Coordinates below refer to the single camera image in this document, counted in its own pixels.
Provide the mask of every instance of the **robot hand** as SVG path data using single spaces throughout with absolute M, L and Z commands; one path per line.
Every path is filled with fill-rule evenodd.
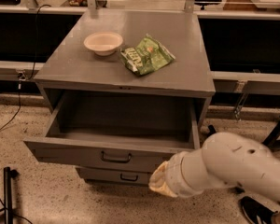
M 205 189 L 239 187 L 280 204 L 280 160 L 261 143 L 233 133 L 215 133 L 202 148 L 175 154 L 161 164 L 149 187 L 182 198 Z

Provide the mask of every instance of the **black handle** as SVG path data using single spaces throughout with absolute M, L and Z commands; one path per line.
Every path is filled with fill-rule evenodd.
M 106 159 L 105 158 L 105 153 L 102 151 L 101 152 L 101 160 L 102 161 L 106 161 L 106 162 L 115 162 L 115 163 L 128 163 L 132 158 L 132 154 L 129 153 L 129 156 L 126 160 L 122 160 L 122 161 L 119 161 L 119 160 L 110 160 L 110 159 Z
M 123 177 L 123 174 L 120 175 L 120 179 L 122 181 L 136 182 L 138 180 L 139 175 L 136 175 L 135 178 L 126 178 Z

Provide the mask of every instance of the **open drawer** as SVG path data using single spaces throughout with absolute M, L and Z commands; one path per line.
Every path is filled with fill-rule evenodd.
M 64 91 L 44 137 L 26 138 L 39 161 L 152 173 L 199 147 L 188 97 Z
M 86 181 L 100 181 L 127 185 L 148 185 L 150 173 L 126 172 L 95 168 L 76 167 L 79 177 Z

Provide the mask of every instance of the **bowl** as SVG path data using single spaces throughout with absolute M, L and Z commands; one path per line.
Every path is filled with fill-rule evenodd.
M 108 56 L 113 54 L 122 45 L 121 35 L 112 32 L 99 32 L 87 36 L 84 46 L 94 51 L 97 55 Z

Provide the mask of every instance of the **shoe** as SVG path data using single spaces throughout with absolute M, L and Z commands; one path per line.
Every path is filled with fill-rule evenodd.
M 244 197 L 240 200 L 240 205 L 245 217 L 250 223 L 272 224 L 272 215 L 275 214 L 275 212 L 258 203 L 254 199 Z

